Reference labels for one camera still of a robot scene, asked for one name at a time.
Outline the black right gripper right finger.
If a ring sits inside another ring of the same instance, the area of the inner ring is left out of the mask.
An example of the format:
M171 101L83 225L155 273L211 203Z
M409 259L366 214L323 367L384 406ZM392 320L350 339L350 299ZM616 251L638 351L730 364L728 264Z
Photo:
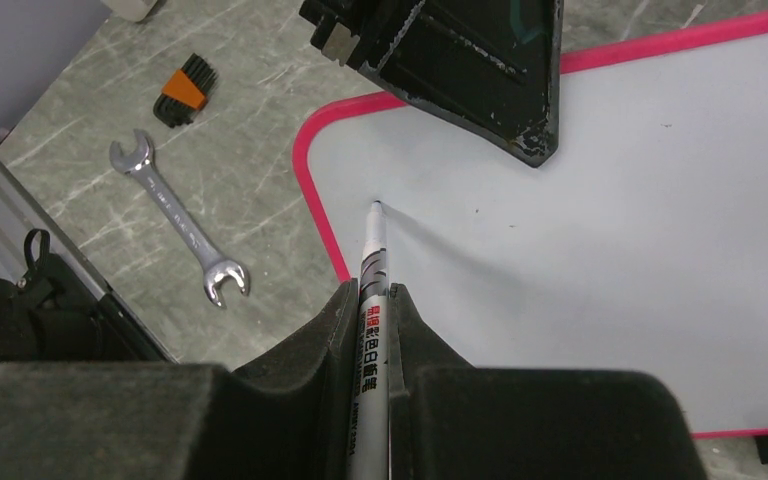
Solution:
M476 367L392 287L394 479L703 479L682 410L636 371Z

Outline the white whiteboard marker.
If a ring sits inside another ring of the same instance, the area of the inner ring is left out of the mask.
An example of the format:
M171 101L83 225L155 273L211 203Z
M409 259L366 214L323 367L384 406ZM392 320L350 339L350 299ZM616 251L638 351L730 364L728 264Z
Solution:
M358 278L358 333L347 450L348 479L389 477L389 323L386 220L376 201L366 217Z

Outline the pink-framed whiteboard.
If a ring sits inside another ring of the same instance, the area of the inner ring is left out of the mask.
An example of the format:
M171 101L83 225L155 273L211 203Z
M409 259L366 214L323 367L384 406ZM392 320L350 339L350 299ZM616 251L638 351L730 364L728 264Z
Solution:
M337 277L389 277L481 366L637 370L699 436L768 433L768 11L568 53L530 168L387 93L309 117L293 167Z

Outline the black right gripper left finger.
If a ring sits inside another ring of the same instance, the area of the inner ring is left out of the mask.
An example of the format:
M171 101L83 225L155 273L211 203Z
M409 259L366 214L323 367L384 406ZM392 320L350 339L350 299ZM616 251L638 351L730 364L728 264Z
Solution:
M236 370L0 363L0 479L342 479L357 284Z

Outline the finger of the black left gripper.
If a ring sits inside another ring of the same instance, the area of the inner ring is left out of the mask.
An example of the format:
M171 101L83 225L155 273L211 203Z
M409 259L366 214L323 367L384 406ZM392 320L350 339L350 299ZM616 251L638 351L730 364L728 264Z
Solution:
M305 0L310 43L403 102L538 168L559 144L564 4Z

